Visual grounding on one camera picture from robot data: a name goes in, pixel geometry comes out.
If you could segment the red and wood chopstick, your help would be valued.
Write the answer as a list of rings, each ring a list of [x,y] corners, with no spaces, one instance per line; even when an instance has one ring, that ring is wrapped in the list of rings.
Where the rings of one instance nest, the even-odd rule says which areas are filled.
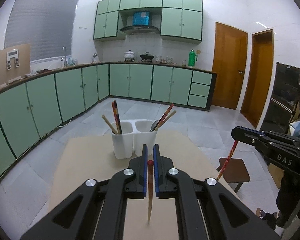
[[[154,184],[154,161],[147,161],[148,167],[148,216],[147,222],[150,223],[152,214],[152,204],[153,204],[153,184]]]

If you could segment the black plastic spoon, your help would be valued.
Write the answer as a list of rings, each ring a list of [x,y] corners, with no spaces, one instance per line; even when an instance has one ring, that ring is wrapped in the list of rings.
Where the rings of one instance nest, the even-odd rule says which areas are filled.
[[[151,125],[151,132],[153,132],[154,131],[154,128],[156,127],[156,125],[157,125],[157,123],[158,123],[159,121],[158,120],[155,120],[154,122],[153,122],[153,124]]]

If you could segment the chrome kitchen faucet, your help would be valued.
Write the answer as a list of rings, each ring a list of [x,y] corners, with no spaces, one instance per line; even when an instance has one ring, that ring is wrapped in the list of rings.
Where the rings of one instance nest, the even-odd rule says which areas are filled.
[[[66,56],[67,56],[67,52],[66,52],[66,46],[63,46],[63,56],[61,57],[61,61],[63,63],[63,67],[66,67],[67,65],[67,61],[66,61]]]

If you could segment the brown wooden stool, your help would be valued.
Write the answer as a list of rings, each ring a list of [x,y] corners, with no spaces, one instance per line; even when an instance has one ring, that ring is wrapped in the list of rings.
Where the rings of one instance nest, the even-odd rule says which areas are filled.
[[[242,159],[231,158],[223,172],[223,178],[228,184],[237,184],[234,191],[237,193],[244,183],[250,181],[246,165]]]

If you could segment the black glass cabinet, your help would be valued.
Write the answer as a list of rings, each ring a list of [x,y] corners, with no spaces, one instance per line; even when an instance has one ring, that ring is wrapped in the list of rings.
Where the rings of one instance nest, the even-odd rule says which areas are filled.
[[[273,91],[261,131],[285,134],[289,131],[299,85],[300,68],[277,62]]]

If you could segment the wooden chopstick in left cup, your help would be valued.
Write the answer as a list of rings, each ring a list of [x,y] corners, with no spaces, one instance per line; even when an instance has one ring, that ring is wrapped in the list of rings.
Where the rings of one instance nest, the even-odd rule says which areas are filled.
[[[111,129],[111,131],[114,134],[118,134],[117,130],[114,128],[114,126],[109,122],[109,120],[106,118],[105,115],[102,115],[102,119],[106,122],[106,124],[109,126],[109,128]]]

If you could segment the white utensil holder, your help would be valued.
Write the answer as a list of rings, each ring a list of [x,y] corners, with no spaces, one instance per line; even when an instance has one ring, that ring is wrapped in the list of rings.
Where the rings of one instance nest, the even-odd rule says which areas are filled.
[[[148,156],[152,155],[157,136],[157,131],[151,132],[153,123],[148,119],[121,121],[122,134],[111,133],[115,157],[128,159],[133,154],[140,157],[143,145],[148,148]]]

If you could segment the red chopstick in left cup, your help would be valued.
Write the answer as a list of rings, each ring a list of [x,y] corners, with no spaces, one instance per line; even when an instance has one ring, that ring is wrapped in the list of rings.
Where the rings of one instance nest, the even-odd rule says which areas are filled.
[[[112,108],[113,108],[113,113],[114,113],[114,118],[117,126],[117,132],[118,134],[122,134],[122,129],[121,129],[121,123],[120,123],[120,116],[119,116],[119,111],[117,108],[117,102],[114,100],[112,103]]]

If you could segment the red chopstick in cup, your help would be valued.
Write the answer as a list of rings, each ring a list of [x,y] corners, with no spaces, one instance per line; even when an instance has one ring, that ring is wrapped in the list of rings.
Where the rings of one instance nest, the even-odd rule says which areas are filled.
[[[117,132],[118,134],[122,134],[122,129],[121,129],[121,123],[120,123],[120,116],[119,116],[119,111],[117,108],[117,102],[114,100],[112,103],[112,108],[113,108],[113,113],[114,113],[114,118],[117,126]]]
[[[164,120],[173,107],[174,107],[174,104],[172,103],[158,121],[161,122],[162,120]]]

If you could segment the red chopstick in right cup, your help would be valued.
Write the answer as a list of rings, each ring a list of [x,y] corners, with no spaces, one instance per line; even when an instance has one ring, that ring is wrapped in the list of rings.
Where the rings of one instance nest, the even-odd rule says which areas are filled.
[[[172,103],[158,121],[161,122],[162,120],[164,120],[173,107],[174,107],[174,104]]]

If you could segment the green lower cabinets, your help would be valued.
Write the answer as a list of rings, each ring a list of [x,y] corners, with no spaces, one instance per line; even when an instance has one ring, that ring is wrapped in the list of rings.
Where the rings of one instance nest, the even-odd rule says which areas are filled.
[[[0,89],[0,177],[61,124],[109,97],[210,109],[217,75],[149,63],[51,70]]]

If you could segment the green thermos flask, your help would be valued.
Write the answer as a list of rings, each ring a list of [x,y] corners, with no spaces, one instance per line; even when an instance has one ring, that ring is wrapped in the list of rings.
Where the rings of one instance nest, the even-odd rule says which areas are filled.
[[[188,60],[188,66],[190,67],[194,67],[197,61],[198,55],[196,54],[196,52],[192,49],[189,52],[189,60]]]

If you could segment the white cooking pot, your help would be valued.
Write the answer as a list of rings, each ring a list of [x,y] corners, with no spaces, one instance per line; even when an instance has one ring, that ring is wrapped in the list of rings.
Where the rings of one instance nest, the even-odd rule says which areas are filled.
[[[131,50],[125,52],[125,55],[124,55],[124,58],[125,58],[125,61],[127,62],[133,62],[135,61],[135,53]]]

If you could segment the green upper cabinets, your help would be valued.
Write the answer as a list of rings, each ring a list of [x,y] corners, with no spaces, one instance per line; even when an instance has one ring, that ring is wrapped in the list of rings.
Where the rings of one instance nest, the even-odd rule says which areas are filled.
[[[199,44],[202,41],[203,0],[102,0],[97,4],[94,39],[126,38],[120,29],[151,25],[160,37]]]

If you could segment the black range hood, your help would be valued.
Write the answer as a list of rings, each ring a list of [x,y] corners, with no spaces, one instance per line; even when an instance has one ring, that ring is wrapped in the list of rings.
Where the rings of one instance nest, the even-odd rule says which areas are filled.
[[[126,35],[144,33],[160,34],[160,30],[157,27],[151,25],[131,25],[128,27],[121,28],[120,31],[125,33]]]

